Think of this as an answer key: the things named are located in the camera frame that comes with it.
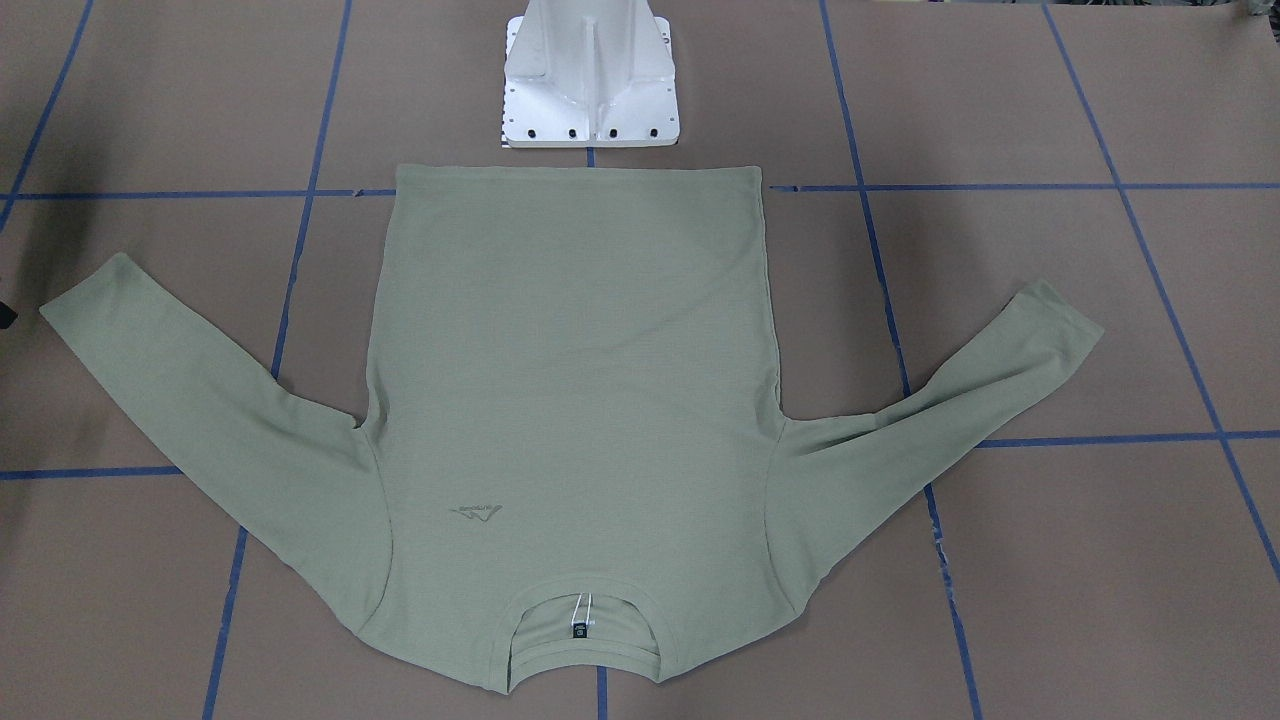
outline embroidered logo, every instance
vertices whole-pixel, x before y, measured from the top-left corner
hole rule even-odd
[[[488,523],[493,514],[502,510],[500,505],[471,505],[466,507],[449,507],[451,512],[457,512],[463,518],[470,518],[472,520],[480,520],[481,523]]]

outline shirt sleeve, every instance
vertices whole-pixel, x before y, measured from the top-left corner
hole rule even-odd
[[[769,466],[765,532],[791,603],[803,607],[925,484],[1066,382],[1101,337],[1037,281],[910,397],[874,414],[787,419]]]
[[[123,254],[41,314],[156,447],[343,624],[372,614],[390,525],[349,415],[285,392]]]

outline white metal mount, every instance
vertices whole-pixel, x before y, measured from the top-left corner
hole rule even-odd
[[[646,0],[530,0],[507,23],[502,142],[645,147],[680,137],[671,24]]]

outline blue tape line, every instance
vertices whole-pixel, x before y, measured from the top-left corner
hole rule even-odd
[[[595,719],[609,720],[609,670],[595,666]]]
[[[315,197],[371,197],[375,195],[396,195],[394,187],[356,188],[356,190],[315,190],[310,195]]]
[[[201,200],[227,197],[306,197],[305,190],[172,190],[151,192],[23,192],[18,200]]]
[[[897,320],[893,318],[893,302],[890,299],[888,278],[884,275],[884,263],[881,259],[879,240],[876,237],[876,223],[872,220],[870,197],[867,196],[863,182],[863,163],[858,154],[858,140],[854,136],[854,119],[849,111],[849,101],[845,99],[845,79],[840,72],[840,59],[836,56],[836,41],[831,35],[831,17],[827,13],[827,0],[818,0],[818,9],[822,12],[822,29],[827,36],[827,55],[831,59],[831,72],[836,77],[836,94],[840,96],[840,111],[845,119],[845,136],[849,141],[849,156],[854,163],[854,177],[858,179],[858,197],[863,204],[863,222],[867,224],[867,240],[872,246],[872,260],[876,264],[876,279],[881,286],[881,295],[884,299],[884,319],[888,324],[888,337],[893,343],[893,354],[897,356],[899,379],[902,383],[902,397],[911,395],[911,382],[906,375],[906,361],[902,356],[902,340],[897,333]]]
[[[173,465],[148,468],[67,468],[58,470],[0,470],[0,480],[60,480],[67,478],[134,478],[180,475]]]
[[[63,69],[58,72],[54,90],[49,94],[49,101],[45,102],[44,111],[40,113],[40,120],[36,122],[36,131],[31,135],[31,142],[27,143],[27,152],[22,156],[22,164],[18,165],[18,174],[13,178],[13,188],[4,202],[4,209],[0,210],[0,231],[4,229],[5,223],[9,222],[9,214],[13,213],[13,202],[18,197],[18,191],[22,190],[22,181],[27,178],[27,170],[31,169],[31,160],[36,156],[36,147],[40,146],[40,138],[45,135],[45,126],[49,124],[49,117],[54,114],[54,105],[58,104],[58,96],[63,92],[63,83],[67,82],[67,73],[70,72],[76,51],[79,50],[79,41],[84,37],[84,26],[88,24],[88,14],[92,9],[93,0],[86,0],[84,10],[81,13],[79,23],[76,26],[76,35],[72,36],[72,45],[67,49]]]
[[[992,190],[1115,190],[1115,182],[978,182],[899,184],[771,184],[778,192],[942,192]],[[1125,190],[1280,190],[1275,182],[1140,182],[1119,183]]]
[[[1242,430],[1226,433],[1229,439],[1280,439],[1280,430]]]
[[[298,223],[298,240],[293,246],[293,261],[289,266],[289,284],[284,291],[284,307],[280,310],[280,329],[275,337],[275,356],[271,359],[271,377],[280,377],[280,359],[284,356],[284,338],[289,329],[289,302],[293,299],[293,286],[298,279],[298,263],[306,245],[307,224],[311,220],[311,206],[315,201],[316,183],[320,178],[320,161],[324,159],[324,142],[329,132],[329,115],[333,111],[333,99],[338,91],[338,72],[342,68],[342,53],[347,44],[347,28],[351,24],[351,1],[342,6],[342,26],[338,28],[338,47],[333,54],[333,69],[329,72],[329,88],[325,95],[324,113],[320,117],[320,132],[316,136],[316,150],[311,159],[311,178],[307,181],[307,200],[302,206],[302,220]],[[223,657],[227,652],[227,638],[230,635],[232,616],[236,610],[236,592],[239,588],[241,564],[244,560],[244,542],[248,532],[241,527],[236,537],[236,559],[232,562],[232,575],[228,580],[227,600],[223,603],[223,623],[218,632],[218,648],[214,651],[214,664],[209,671],[209,689],[205,693],[204,720],[214,716],[214,703],[218,701],[218,685],[221,682]]]
[[[960,665],[964,667],[965,685],[969,689],[969,708],[974,720],[982,720],[982,701],[978,698],[978,683],[974,682],[973,660],[969,657],[969,639],[965,637],[964,621],[956,606],[955,585],[951,582],[951,562],[942,548],[942,520],[938,518],[938,501],[933,496],[933,483],[924,486],[924,501],[929,506],[929,521],[933,524],[933,550],[938,553],[938,566],[942,569],[942,587],[947,593],[947,609],[951,611],[951,626],[956,633],[956,648],[960,651]]]
[[[1126,182],[1125,190],[1280,190],[1280,182]]]
[[[884,296],[884,318],[888,323],[890,338],[893,341],[893,351],[897,355],[897,369],[902,380],[902,396],[911,395],[911,382],[906,373],[906,359],[902,355],[902,343],[897,333],[897,323],[893,319],[893,304],[890,299],[888,279],[884,275],[884,264],[881,260],[879,242],[876,238],[876,224],[872,220],[870,197],[867,195],[867,183],[863,178],[861,160],[858,155],[858,140],[854,135],[854,120],[849,111],[849,102],[845,97],[845,81],[840,73],[840,59],[836,56],[836,41],[831,33],[831,15],[827,13],[827,0],[818,0],[822,12],[822,29],[827,37],[827,55],[831,58],[831,70],[836,77],[836,91],[840,95],[840,109],[845,119],[845,135],[849,138],[849,154],[854,161],[854,176],[858,179],[858,196],[863,205],[863,219],[867,223],[867,238],[870,242],[872,259],[876,261],[876,279],[881,283],[881,292]],[[956,647],[960,652],[960,665],[964,670],[965,687],[969,691],[969,708],[974,720],[982,720],[982,701],[978,698],[978,683],[973,673],[973,662],[969,659],[969,641],[965,637],[964,620],[955,603],[955,588],[951,584],[951,570],[947,565],[946,553],[942,550],[942,523],[938,519],[937,503],[933,498],[933,487],[925,486],[924,495],[929,505],[929,520],[933,524],[933,542],[938,551],[938,562],[942,568],[942,585],[946,591],[947,605],[951,609],[951,626],[956,635]]]
[[[978,447],[1068,447],[1075,445],[1140,445],[1149,442],[1204,442],[1216,441],[1217,433],[1156,433],[1133,436],[1080,436],[1080,437],[1034,437],[1034,438],[992,438],[978,443]]]
[[[227,597],[223,600],[223,621],[218,628],[218,646],[214,648],[214,664],[209,669],[209,689],[205,691],[205,711],[202,720],[212,720],[214,703],[218,702],[218,685],[223,678],[223,660],[227,657],[227,639],[232,633],[232,615],[236,612],[236,593],[239,591],[239,571],[244,564],[244,543],[248,530],[243,527],[236,534],[236,555],[232,559],[232,574],[227,579]]]
[[[280,377],[280,361],[284,359],[284,340],[289,332],[289,305],[293,302],[293,286],[298,282],[298,264],[307,242],[307,227],[311,224],[311,206],[315,204],[316,183],[320,179],[320,161],[324,159],[325,136],[329,133],[329,115],[333,111],[333,99],[338,94],[338,73],[342,69],[343,47],[347,44],[347,27],[351,24],[351,1],[342,5],[342,27],[338,28],[338,47],[333,54],[333,68],[329,70],[329,90],[324,99],[324,113],[320,115],[320,132],[316,135],[316,149],[311,158],[311,178],[307,181],[307,200],[302,205],[302,222],[298,223],[298,240],[293,245],[293,261],[289,265],[289,282],[284,288],[284,307],[280,310],[280,328],[275,333],[275,354],[271,356],[271,377]]]
[[[1266,525],[1262,523],[1262,516],[1258,514],[1257,506],[1253,503],[1253,493],[1249,492],[1248,483],[1244,482],[1244,474],[1240,471],[1239,464],[1235,461],[1235,454],[1231,451],[1231,443],[1228,439],[1222,421],[1217,415],[1217,409],[1213,407],[1213,400],[1208,395],[1208,387],[1204,384],[1204,378],[1201,375],[1199,365],[1196,363],[1196,356],[1192,355],[1190,343],[1187,342],[1187,334],[1183,332],[1183,324],[1178,320],[1178,313],[1174,311],[1174,304],[1169,300],[1169,292],[1165,290],[1165,282],[1160,277],[1160,270],[1156,268],[1156,260],[1151,254],[1151,247],[1147,246],[1147,238],[1142,232],[1142,225],[1138,223],[1138,215],[1133,210],[1133,204],[1129,201],[1129,193],[1125,191],[1125,186],[1120,182],[1120,172],[1116,170],[1115,161],[1111,158],[1111,151],[1107,149],[1107,142],[1102,137],[1102,129],[1098,127],[1098,120],[1093,115],[1093,108],[1089,105],[1088,97],[1084,96],[1084,86],[1080,85],[1080,78],[1075,72],[1075,65],[1071,63],[1071,56],[1066,51],[1066,44],[1062,42],[1062,35],[1057,31],[1057,23],[1053,22],[1053,14],[1050,13],[1048,5],[1041,5],[1041,10],[1044,13],[1044,19],[1048,22],[1048,28],[1053,33],[1053,41],[1057,42],[1057,50],[1062,55],[1062,61],[1066,64],[1066,72],[1071,77],[1071,85],[1075,86],[1075,95],[1080,99],[1080,105],[1084,108],[1084,114],[1089,119],[1089,126],[1093,128],[1093,136],[1098,141],[1098,147],[1102,150],[1102,158],[1106,160],[1107,169],[1111,172],[1111,179],[1115,181],[1116,192],[1120,193],[1120,201],[1124,204],[1125,214],[1129,215],[1129,224],[1133,227],[1134,237],[1138,240],[1138,247],[1142,250],[1143,260],[1147,263],[1147,270],[1151,273],[1151,279],[1156,286],[1156,291],[1160,293],[1160,301],[1165,306],[1165,314],[1169,315],[1169,322],[1174,327],[1174,334],[1178,337],[1178,345],[1183,348],[1183,357],[1187,359],[1187,366],[1192,372],[1192,378],[1196,380],[1196,388],[1199,391],[1201,400],[1204,402],[1204,410],[1208,413],[1210,421],[1213,424],[1217,438],[1222,446],[1222,454],[1226,455],[1226,462],[1231,468],[1231,475],[1235,478],[1235,484],[1240,489],[1240,497],[1244,500],[1244,505],[1249,511],[1249,518],[1253,520],[1253,528],[1258,533],[1258,539],[1262,542],[1262,548],[1266,551],[1267,560],[1271,562],[1271,570],[1275,573],[1276,580],[1280,582],[1280,557],[1276,556],[1275,546],[1271,543],[1271,536],[1267,533]]]

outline grid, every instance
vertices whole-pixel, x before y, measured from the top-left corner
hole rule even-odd
[[[315,141],[315,150],[311,163],[311,172],[308,177],[307,186],[305,188],[282,188],[282,190],[218,190],[218,191],[183,191],[183,190],[170,190],[170,191],[148,191],[148,192],[22,192],[22,186],[27,173],[31,168],[32,160],[40,146],[41,137],[49,123],[50,117],[56,109],[58,99],[61,92],[64,81],[70,70],[77,50],[81,45],[81,40],[84,35],[86,26],[88,23],[90,15],[93,10],[93,0],[87,0],[84,3],[83,12],[79,15],[78,24],[76,27],[73,40],[67,50],[65,60],[58,74],[56,82],[54,83],[49,100],[44,106],[44,111],[36,124],[32,133],[31,141],[27,145],[26,154],[22,158],[22,164],[14,177],[13,184],[9,191],[4,195],[4,208],[0,211],[0,231],[8,223],[9,217],[18,202],[41,202],[41,201],[133,201],[133,200],[177,200],[177,199],[251,199],[251,197],[297,197],[303,200],[302,215],[298,223],[297,240],[293,249],[293,258],[289,269],[289,275],[285,284],[284,302],[280,309],[279,329],[275,340],[275,350],[271,360],[270,372],[273,377],[279,377],[280,364],[285,351],[285,341],[289,329],[289,309],[293,299],[293,288],[298,279],[298,264],[306,249],[307,231],[311,219],[311,211],[314,201],[316,197],[344,197],[344,196],[393,196],[394,188],[321,188],[319,187],[320,168],[325,151],[325,140],[329,128],[329,119],[333,111],[334,101],[339,91],[340,85],[340,70],[343,63],[343,51],[347,41],[347,31],[351,20],[353,0],[344,0],[342,20],[338,29],[337,45],[333,51],[333,63],[329,76],[328,91],[324,101],[324,109],[320,118],[319,133]],[[1151,249],[1147,245],[1147,240],[1143,233],[1142,224],[1139,222],[1138,214],[1135,213],[1133,204],[1129,197],[1129,191],[1143,190],[1143,191],[1164,191],[1164,190],[1276,190],[1280,188],[1280,182],[1184,182],[1184,183],[1129,183],[1125,182],[1116,164],[1112,159],[1111,151],[1107,146],[1107,141],[1100,128],[1098,120],[1094,117],[1093,109],[1089,104],[1087,96],[1087,88],[1083,86],[1079,76],[1076,74],[1075,65],[1073,63],[1071,55],[1062,40],[1059,27],[1055,22],[1053,12],[1048,5],[1042,5],[1043,19],[1047,23],[1048,29],[1052,33],[1055,44],[1059,53],[1061,54],[1061,60],[1066,72],[1070,76],[1071,83],[1074,86],[1075,94],[1079,99],[1080,106],[1085,117],[1088,118],[1091,131],[1097,141],[1098,151],[1106,163],[1107,170],[1111,174],[1112,182],[1110,183],[920,183],[920,184],[884,184],[884,183],[868,183],[864,178],[863,163],[859,155],[859,146],[855,132],[855,118],[858,117],[858,108],[851,104],[846,97],[846,85],[841,74],[841,64],[837,56],[836,40],[832,35],[832,23],[828,13],[828,6],[826,0],[817,0],[817,6],[820,14],[823,33],[827,42],[827,54],[831,63],[831,73],[833,79],[833,90],[838,97],[841,115],[844,120],[844,129],[847,137],[847,151],[850,160],[852,163],[854,174],[856,182],[854,184],[772,184],[769,191],[778,193],[849,193],[856,195],[861,218],[865,223],[867,236],[870,243],[870,254],[874,261],[876,277],[879,283],[879,291],[883,297],[884,304],[884,322],[887,325],[888,336],[893,345],[897,372],[901,382],[902,395],[910,395],[913,387],[909,379],[908,364],[902,352],[902,341],[899,334],[897,322],[893,311],[893,293],[884,270],[884,263],[882,260],[882,252],[876,232],[876,222],[872,211],[870,197],[873,193],[891,193],[891,192],[986,192],[986,191],[1044,191],[1044,192],[1069,192],[1069,191],[1115,191],[1119,195],[1120,201],[1125,209],[1128,217],[1133,240],[1139,247],[1142,256],[1146,261],[1146,266],[1151,274],[1151,279],[1155,283],[1157,293],[1160,296],[1162,307],[1167,315],[1167,320],[1176,336],[1178,345],[1181,350],[1183,359],[1190,372],[1196,387],[1198,389],[1201,401],[1203,402],[1204,410],[1208,414],[1213,432],[1185,432],[1185,433],[1134,433],[1134,434],[1100,434],[1100,436],[1070,436],[1070,437],[1024,437],[1024,438],[995,438],[982,442],[978,447],[987,450],[997,448],[1011,448],[1011,447],[1071,447],[1071,446],[1089,446],[1089,445],[1138,445],[1138,443],[1190,443],[1190,442],[1203,442],[1203,443],[1217,443],[1221,448],[1224,459],[1226,460],[1231,475],[1235,480],[1236,488],[1239,491],[1240,500],[1245,505],[1248,514],[1253,523],[1253,529],[1257,534],[1258,542],[1262,544],[1266,556],[1270,561],[1271,570],[1275,574],[1277,582],[1280,582],[1280,559],[1277,559],[1275,546],[1271,541],[1267,528],[1265,527],[1263,519],[1258,512],[1254,503],[1253,496],[1249,489],[1249,484],[1236,461],[1235,452],[1233,450],[1233,442],[1238,441],[1252,441],[1252,439],[1277,439],[1280,438],[1280,429],[1260,428],[1251,430],[1228,430],[1221,419],[1219,418],[1217,409],[1210,395],[1208,387],[1201,374],[1199,365],[1197,364],[1196,355],[1190,342],[1183,331],[1183,325],[1179,320],[1176,313],[1176,304],[1170,293],[1167,292],[1164,279],[1161,278],[1157,259],[1153,256]],[[588,149],[585,152],[586,167],[595,167],[596,155],[594,149]],[[109,477],[137,477],[137,475],[177,475],[180,471],[174,466],[132,466],[132,468],[74,468],[74,469],[35,469],[35,470],[22,470],[10,469],[0,470],[0,480],[35,480],[35,479],[70,479],[70,478],[109,478]],[[969,646],[965,634],[965,626],[963,621],[963,614],[956,602],[956,592],[951,580],[950,566],[947,555],[943,548],[943,528],[941,514],[938,509],[938,501],[934,496],[932,484],[925,487],[924,497],[928,505],[928,512],[932,521],[933,542],[937,550],[940,575],[943,584],[943,591],[948,602],[948,609],[951,614],[951,623],[955,632],[955,642],[961,660],[961,671],[964,674],[965,687],[969,694],[969,705],[973,717],[983,717],[982,698],[979,692],[979,683],[975,676],[974,666],[969,653]],[[239,575],[243,564],[244,550],[247,542],[247,532],[244,528],[239,528],[233,553],[233,562],[230,575],[228,578],[228,591],[224,600],[221,624],[218,632],[218,643],[214,657],[211,659],[210,678],[207,685],[207,694],[204,707],[204,717],[209,719],[214,716],[219,680],[221,676],[223,660],[225,656],[228,637],[233,628],[234,607],[237,591],[239,588]],[[598,701],[598,715],[604,719],[608,715],[608,674],[605,667],[596,669],[596,701]]]

